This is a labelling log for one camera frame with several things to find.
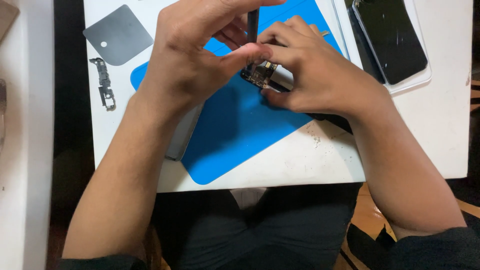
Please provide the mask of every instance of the right hand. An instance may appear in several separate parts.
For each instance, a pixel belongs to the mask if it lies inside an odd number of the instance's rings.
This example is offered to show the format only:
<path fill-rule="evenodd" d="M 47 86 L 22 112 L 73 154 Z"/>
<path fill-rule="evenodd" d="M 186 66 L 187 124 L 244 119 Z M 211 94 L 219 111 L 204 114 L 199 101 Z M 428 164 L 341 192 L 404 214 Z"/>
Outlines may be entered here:
<path fill-rule="evenodd" d="M 328 44 L 315 25 L 294 16 L 285 23 L 275 22 L 257 42 L 273 51 L 267 59 L 292 72 L 291 92 L 263 89 L 273 106 L 294 112 L 332 113 L 358 117 L 378 104 L 393 105 L 385 87 L 352 64 Z"/>

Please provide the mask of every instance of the black phone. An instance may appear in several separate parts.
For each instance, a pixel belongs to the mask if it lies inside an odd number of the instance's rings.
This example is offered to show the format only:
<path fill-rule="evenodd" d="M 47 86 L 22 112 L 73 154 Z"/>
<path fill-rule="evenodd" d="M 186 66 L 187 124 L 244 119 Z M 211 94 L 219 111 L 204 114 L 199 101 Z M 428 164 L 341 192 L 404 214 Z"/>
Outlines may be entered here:
<path fill-rule="evenodd" d="M 354 0 L 352 8 L 385 81 L 395 85 L 428 60 L 403 0 Z"/>

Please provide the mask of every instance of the phone screen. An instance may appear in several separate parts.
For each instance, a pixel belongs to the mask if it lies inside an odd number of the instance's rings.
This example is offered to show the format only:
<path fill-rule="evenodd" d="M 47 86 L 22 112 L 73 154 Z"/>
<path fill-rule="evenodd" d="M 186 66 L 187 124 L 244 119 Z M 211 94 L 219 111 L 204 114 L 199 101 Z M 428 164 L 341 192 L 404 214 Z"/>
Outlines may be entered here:
<path fill-rule="evenodd" d="M 427 57 L 403 0 L 357 0 L 353 5 L 389 84 L 395 85 L 427 67 Z"/>

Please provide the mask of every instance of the black pants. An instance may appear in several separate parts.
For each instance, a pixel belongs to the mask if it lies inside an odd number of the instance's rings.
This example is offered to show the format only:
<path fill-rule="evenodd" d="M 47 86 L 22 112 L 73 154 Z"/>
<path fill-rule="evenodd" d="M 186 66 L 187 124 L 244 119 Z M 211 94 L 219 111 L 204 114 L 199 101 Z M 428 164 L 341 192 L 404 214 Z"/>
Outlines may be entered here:
<path fill-rule="evenodd" d="M 248 218 L 228 190 L 163 193 L 152 221 L 175 269 L 217 269 L 265 245 L 330 269 L 343 243 L 361 183 L 269 188 Z"/>

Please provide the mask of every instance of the left hand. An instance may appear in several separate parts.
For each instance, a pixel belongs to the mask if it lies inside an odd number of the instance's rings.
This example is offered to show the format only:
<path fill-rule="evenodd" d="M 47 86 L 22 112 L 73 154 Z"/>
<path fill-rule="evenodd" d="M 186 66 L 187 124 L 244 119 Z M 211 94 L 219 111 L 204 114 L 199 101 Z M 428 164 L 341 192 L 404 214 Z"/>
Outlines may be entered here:
<path fill-rule="evenodd" d="M 238 70 L 267 59 L 272 50 L 246 43 L 245 14 L 285 0 L 179 0 L 158 15 L 155 44 L 137 95 L 151 116 L 181 117 L 225 85 Z M 203 49 L 211 37 L 233 51 Z"/>

